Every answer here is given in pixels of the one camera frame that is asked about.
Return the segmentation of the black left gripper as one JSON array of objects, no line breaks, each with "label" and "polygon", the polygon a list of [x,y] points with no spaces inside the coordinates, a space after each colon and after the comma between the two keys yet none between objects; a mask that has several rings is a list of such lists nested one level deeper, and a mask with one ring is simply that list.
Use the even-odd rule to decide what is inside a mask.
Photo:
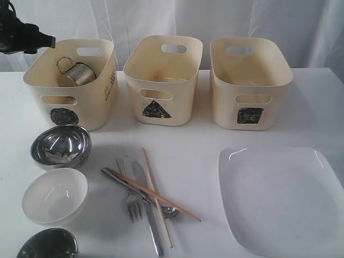
[{"label": "black left gripper", "polygon": [[55,48],[56,38],[40,32],[36,24],[23,23],[10,1],[1,1],[1,53],[36,54],[44,47]]}]

